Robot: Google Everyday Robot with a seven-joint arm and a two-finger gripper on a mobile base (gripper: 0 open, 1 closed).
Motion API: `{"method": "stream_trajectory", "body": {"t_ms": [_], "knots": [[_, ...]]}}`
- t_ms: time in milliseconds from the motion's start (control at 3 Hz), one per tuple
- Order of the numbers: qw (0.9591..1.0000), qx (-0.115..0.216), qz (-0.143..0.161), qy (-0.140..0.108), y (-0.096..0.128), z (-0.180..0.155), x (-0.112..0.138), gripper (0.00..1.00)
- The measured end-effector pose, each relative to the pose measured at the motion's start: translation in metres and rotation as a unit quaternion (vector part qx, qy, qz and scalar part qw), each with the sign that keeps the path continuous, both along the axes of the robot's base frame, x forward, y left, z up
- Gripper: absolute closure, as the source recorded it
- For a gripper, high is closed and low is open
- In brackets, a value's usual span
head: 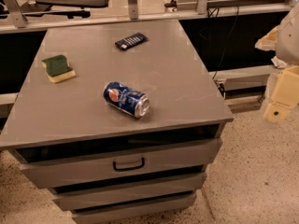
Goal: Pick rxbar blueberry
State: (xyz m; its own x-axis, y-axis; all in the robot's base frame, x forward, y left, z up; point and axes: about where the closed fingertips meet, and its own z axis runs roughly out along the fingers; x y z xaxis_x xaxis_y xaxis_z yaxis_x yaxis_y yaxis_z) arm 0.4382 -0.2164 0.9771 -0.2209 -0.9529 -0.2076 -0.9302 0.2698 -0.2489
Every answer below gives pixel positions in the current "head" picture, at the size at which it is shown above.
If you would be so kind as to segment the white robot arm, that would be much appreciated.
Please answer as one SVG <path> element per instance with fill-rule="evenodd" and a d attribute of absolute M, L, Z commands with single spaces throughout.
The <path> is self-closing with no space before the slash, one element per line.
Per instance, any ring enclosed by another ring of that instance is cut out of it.
<path fill-rule="evenodd" d="M 272 123 L 283 121 L 299 104 L 299 4 L 287 14 L 280 25 L 260 38 L 256 49 L 274 50 L 276 60 L 285 63 L 278 74 L 263 118 Z"/>

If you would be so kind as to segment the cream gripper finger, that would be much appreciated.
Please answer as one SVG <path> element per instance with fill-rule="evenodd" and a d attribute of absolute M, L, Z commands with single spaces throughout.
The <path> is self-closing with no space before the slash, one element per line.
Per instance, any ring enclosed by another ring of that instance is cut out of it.
<path fill-rule="evenodd" d="M 299 105 L 299 66 L 284 69 L 278 74 L 263 118 L 272 123 L 280 123 Z"/>
<path fill-rule="evenodd" d="M 276 43 L 277 43 L 277 35 L 278 35 L 278 26 L 274 27 L 270 32 L 268 32 L 266 35 L 260 38 L 256 42 L 255 48 L 264 51 L 275 50 Z"/>

